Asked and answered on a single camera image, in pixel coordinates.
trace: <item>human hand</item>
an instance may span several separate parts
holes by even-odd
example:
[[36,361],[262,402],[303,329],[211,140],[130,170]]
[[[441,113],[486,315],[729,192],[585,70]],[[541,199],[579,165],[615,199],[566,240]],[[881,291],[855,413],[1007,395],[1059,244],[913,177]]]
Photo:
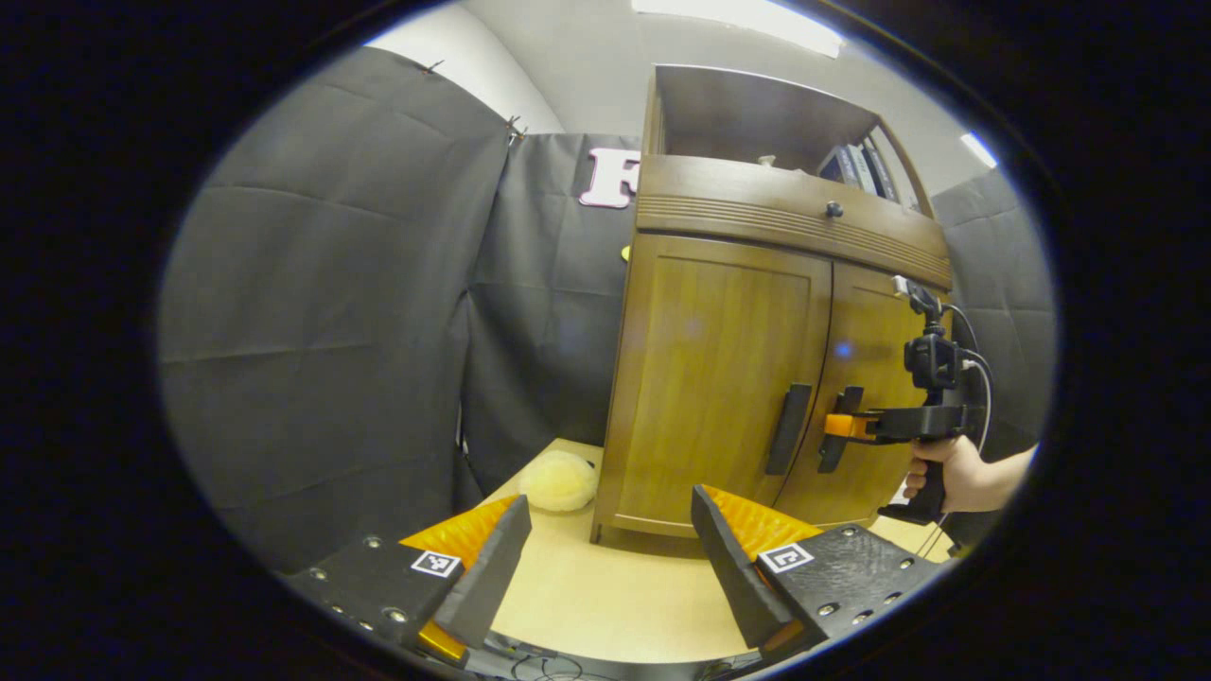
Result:
[[913,459],[905,480],[906,499],[925,486],[925,462],[942,464],[942,513],[986,511],[1000,508],[1004,499],[992,490],[989,464],[980,458],[976,446],[965,435],[934,442],[913,442]]

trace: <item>table surface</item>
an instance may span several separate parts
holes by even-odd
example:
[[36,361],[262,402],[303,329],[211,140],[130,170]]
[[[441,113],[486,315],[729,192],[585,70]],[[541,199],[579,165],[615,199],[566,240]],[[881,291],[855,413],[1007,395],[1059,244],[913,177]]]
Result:
[[[546,450],[601,469],[602,448],[555,440]],[[482,503],[517,493],[521,473]],[[568,654],[629,663],[684,663],[739,656],[740,636],[698,539],[603,528],[589,542],[593,503],[567,513],[530,507],[533,528],[492,629]],[[918,551],[936,526],[879,517],[871,532]],[[947,560],[942,534],[926,554]]]

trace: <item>yellow plush toy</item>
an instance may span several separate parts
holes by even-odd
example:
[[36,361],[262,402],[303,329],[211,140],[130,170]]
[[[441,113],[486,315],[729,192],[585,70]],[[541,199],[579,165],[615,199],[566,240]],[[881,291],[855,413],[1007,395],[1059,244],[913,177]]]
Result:
[[597,469],[576,454],[551,450],[522,470],[517,487],[536,508],[576,510],[597,493]]

